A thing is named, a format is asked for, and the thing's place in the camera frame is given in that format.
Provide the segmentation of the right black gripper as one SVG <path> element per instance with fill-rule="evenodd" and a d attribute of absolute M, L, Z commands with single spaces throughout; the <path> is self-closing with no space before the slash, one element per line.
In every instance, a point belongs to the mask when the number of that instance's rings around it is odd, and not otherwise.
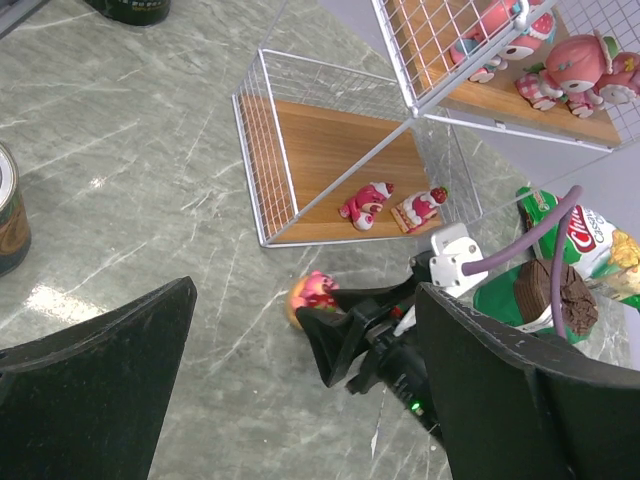
<path fill-rule="evenodd" d="M 342 381 L 354 360 L 365 353 L 359 372 L 346 384 L 348 391 L 365 394 L 377 383 L 384 384 L 442 443 L 415 321 L 416 287 L 431 280 L 432 256 L 426 251 L 413 257 L 411 276 L 400 284 L 332 290 L 330 295 L 345 314 L 301 307 L 295 315 L 326 387 Z"/>

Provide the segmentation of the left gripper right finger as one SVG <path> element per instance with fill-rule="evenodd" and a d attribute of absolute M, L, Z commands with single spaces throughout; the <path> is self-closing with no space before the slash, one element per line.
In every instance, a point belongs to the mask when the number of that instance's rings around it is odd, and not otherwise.
<path fill-rule="evenodd" d="M 636 479 L 639 374 L 422 283 L 417 332 L 455 479 Z"/>

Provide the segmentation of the pink bear cake toy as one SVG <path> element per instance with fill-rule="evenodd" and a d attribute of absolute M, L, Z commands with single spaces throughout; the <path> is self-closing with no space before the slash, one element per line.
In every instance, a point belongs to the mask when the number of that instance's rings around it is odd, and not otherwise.
<path fill-rule="evenodd" d="M 368 231 L 394 189 L 395 186 L 389 182 L 370 182 L 350 197 L 338 209 L 338 213 L 343 219 L 349 220 L 356 230 Z"/>

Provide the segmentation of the pink bear green hat toy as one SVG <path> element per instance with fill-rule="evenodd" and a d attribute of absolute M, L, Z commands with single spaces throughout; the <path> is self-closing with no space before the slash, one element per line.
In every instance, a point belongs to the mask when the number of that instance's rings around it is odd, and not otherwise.
<path fill-rule="evenodd" d="M 515 87 L 536 110 L 564 104 L 574 116 L 588 118 L 604 102 L 595 86 L 605 74 L 613 73 L 618 53 L 617 40 L 598 30 L 571 36 L 555 45 L 544 62 L 527 69 Z"/>

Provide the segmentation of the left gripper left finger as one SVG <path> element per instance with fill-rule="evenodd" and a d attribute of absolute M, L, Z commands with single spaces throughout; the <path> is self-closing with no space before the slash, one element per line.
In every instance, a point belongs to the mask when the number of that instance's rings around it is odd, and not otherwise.
<path fill-rule="evenodd" d="M 2 478 L 147 478 L 196 299 L 179 278 L 2 350 Z"/>

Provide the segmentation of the pink bear strawberry donut toy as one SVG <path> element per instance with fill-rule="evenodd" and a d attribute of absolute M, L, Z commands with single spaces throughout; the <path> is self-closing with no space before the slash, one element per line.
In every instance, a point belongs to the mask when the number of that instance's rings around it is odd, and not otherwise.
<path fill-rule="evenodd" d="M 329 312 L 338 310 L 337 303 L 332 295 L 339 289 L 335 279 L 319 270 L 302 277 L 289 291 L 286 301 L 286 315 L 291 325 L 301 331 L 296 311 L 299 308 L 310 307 Z"/>

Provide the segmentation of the strawberry cake slice toy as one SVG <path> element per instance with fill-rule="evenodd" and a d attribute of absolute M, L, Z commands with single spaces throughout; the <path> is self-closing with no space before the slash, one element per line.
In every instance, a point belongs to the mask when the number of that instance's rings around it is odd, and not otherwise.
<path fill-rule="evenodd" d="M 448 199 L 444 186 L 417 192 L 391 208 L 391 214 L 403 234 L 412 234 L 426 225 Z"/>

